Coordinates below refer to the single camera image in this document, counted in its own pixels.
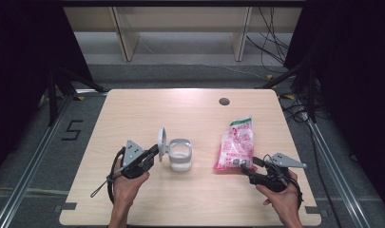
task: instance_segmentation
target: gray floor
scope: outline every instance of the gray floor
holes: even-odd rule
[[[266,67],[262,66],[260,51],[248,43],[243,61],[235,62],[229,35],[225,33],[142,34],[136,54],[130,63],[123,62],[115,34],[76,35],[95,82],[107,88],[252,88],[263,85],[265,83],[263,78],[267,75],[275,77],[278,75],[271,70],[285,70],[270,56],[263,56]],[[263,42],[257,34],[250,34],[250,37],[258,44]],[[280,39],[284,39],[286,43],[290,37],[289,34],[280,35]],[[278,94],[290,92],[289,85],[292,80],[286,80],[274,89]],[[10,227],[62,227],[59,223],[60,207],[65,203],[104,100],[104,96],[96,96],[69,103]],[[288,107],[293,102],[294,100],[280,100],[283,107]],[[328,116],[322,110],[318,115]],[[80,120],[80,123],[72,125],[72,128],[81,130],[78,139],[64,141],[75,136],[75,133],[67,132],[70,122]],[[361,167],[349,158],[352,154],[350,148],[335,127],[334,121],[320,117],[317,120],[317,127],[365,213],[369,227],[385,227],[385,206]],[[315,159],[307,125],[293,120],[288,121],[288,124],[300,158],[309,166],[306,170],[307,178],[322,214],[322,223],[319,227],[338,227],[334,211],[341,227],[356,227],[350,210],[347,209],[336,183],[329,175],[327,166],[318,152],[318,161]],[[16,145],[17,149],[0,168],[0,210],[26,170],[47,127],[48,103],[44,103],[29,124],[27,133]],[[317,163],[333,204],[329,202],[320,181]]]

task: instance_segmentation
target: floor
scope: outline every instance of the floor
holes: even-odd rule
[[[248,36],[262,47],[263,37],[259,34]],[[118,82],[121,78],[99,74],[121,74],[128,69],[141,74],[143,70],[149,70],[151,75],[146,76],[147,78],[157,77],[155,72],[170,74],[171,70],[187,77],[186,74],[193,74],[192,71],[195,70],[201,73],[210,72],[210,77],[218,80],[213,85],[204,82],[190,85],[201,87],[231,86],[222,84],[219,78],[222,75],[234,77],[228,76],[231,73],[243,78],[240,87],[252,87],[250,81],[244,80],[252,78],[260,81],[270,75],[279,75],[274,71],[286,70],[279,61],[261,53],[250,42],[245,45],[242,61],[236,62],[229,34],[226,33],[142,33],[135,55],[128,63],[123,61],[115,33],[81,32],[76,33],[76,37],[93,77],[95,75],[95,81],[103,86],[170,86],[167,83],[141,85],[143,81],[132,81],[133,84],[131,82],[124,85],[123,82]],[[291,34],[278,34],[278,37],[288,45]],[[267,42],[264,47],[277,54],[274,44]],[[162,66],[171,68],[168,71]],[[290,93],[288,85],[292,80],[294,79],[288,79],[284,85],[278,85],[274,89],[280,95]],[[26,192],[19,207],[12,212],[14,216],[9,221],[10,227],[62,227],[59,224],[60,211],[104,100],[104,96],[95,96],[83,101],[60,101],[61,106],[68,103],[67,108],[62,110],[66,114],[62,116],[60,126],[51,134],[53,137],[50,143],[44,145],[46,151],[40,156],[41,162],[35,167],[33,179],[25,186]],[[299,114],[300,106],[293,107],[297,102],[298,100],[290,100],[287,96],[281,96],[280,99],[280,105],[286,110],[286,120],[300,157],[314,167],[306,174],[318,204],[318,212],[322,216],[319,227],[385,227],[385,207],[361,167],[350,157],[350,148],[340,136],[327,111],[321,109],[317,112],[317,123],[301,123],[299,120],[305,118],[305,114]],[[72,133],[67,133],[68,124],[82,129],[77,141],[65,141],[73,137]],[[29,125],[27,134],[23,136],[20,144],[16,145],[17,150],[0,169],[0,212],[6,206],[10,194],[14,193],[13,189],[17,187],[22,174],[27,171],[34,151],[41,151],[39,144],[48,132],[48,103],[44,103],[40,105],[39,112]],[[310,132],[316,134],[318,143],[312,143]],[[359,207],[351,209],[352,206],[356,207],[356,204],[359,204]]]

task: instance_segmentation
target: small dark circle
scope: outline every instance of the small dark circle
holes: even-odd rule
[[[220,105],[224,105],[224,106],[230,105],[230,100],[228,100],[227,98],[220,98],[219,103]]]

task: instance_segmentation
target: plastic bag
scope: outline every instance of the plastic bag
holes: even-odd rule
[[[235,120],[221,137],[219,160],[215,170],[240,168],[243,163],[252,168],[254,156],[254,132],[251,117]]]

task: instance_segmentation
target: open lid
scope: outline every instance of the open lid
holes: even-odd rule
[[[159,142],[157,145],[159,146],[159,159],[160,159],[160,162],[162,162],[163,155],[165,154],[165,152],[167,152],[166,135],[165,135],[164,128],[159,129]]]

